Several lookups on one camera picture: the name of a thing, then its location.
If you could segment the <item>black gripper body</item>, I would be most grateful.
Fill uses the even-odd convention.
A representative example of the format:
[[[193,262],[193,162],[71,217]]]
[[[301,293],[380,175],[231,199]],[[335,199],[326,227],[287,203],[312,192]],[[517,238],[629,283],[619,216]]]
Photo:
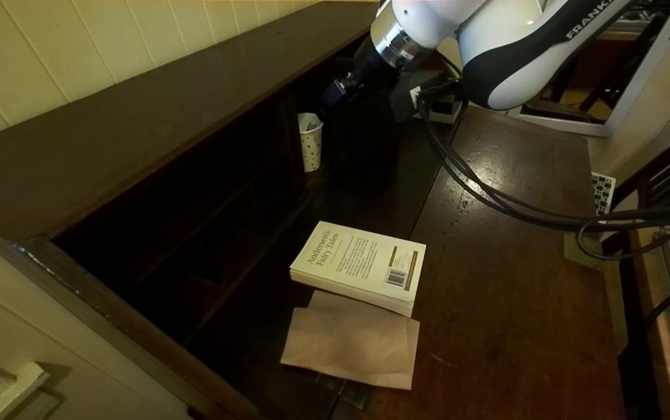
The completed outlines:
[[[346,63],[346,70],[325,85],[321,93],[321,114],[330,119],[338,108],[349,108],[350,103],[375,93],[387,93],[387,105],[398,122],[412,119],[408,69],[392,69],[375,48],[365,40]]]

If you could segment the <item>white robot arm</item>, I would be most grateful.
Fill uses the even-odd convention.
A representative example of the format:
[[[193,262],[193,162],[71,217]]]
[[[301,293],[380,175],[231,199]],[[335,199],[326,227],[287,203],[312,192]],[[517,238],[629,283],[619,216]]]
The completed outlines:
[[[452,40],[458,99],[506,113],[533,100],[630,2],[380,0],[350,70],[323,90],[321,105],[335,113]]]

